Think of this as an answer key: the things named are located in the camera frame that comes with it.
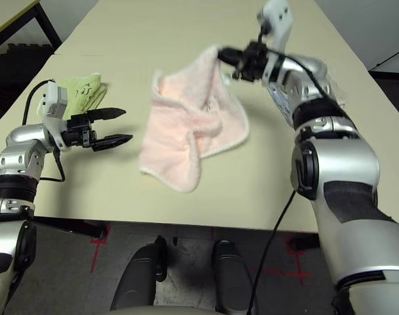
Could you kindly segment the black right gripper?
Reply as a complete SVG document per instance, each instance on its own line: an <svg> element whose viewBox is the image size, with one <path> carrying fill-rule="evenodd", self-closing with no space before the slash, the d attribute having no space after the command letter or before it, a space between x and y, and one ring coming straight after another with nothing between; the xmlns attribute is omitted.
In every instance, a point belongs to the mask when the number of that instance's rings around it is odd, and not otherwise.
<svg viewBox="0 0 399 315"><path fill-rule="evenodd" d="M260 80L268 62L268 48L260 41L251 41L244 50L223 47L219 50L219 60L226 64L236 64L234 79L248 82Z"/></svg>

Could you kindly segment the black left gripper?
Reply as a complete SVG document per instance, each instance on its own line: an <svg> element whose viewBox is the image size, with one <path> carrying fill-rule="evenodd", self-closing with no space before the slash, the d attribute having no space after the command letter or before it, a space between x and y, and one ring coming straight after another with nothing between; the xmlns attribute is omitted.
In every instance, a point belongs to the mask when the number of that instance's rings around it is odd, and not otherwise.
<svg viewBox="0 0 399 315"><path fill-rule="evenodd" d="M126 114L120 108L100 108L89 110L85 114L72 115L66 121L66 130L61 132L62 140L67 147L82 146L92 148L94 152L115 148L129 142L133 135L110 135L97 139L96 132L92 130L91 124L96 120L115 119Z"/></svg>

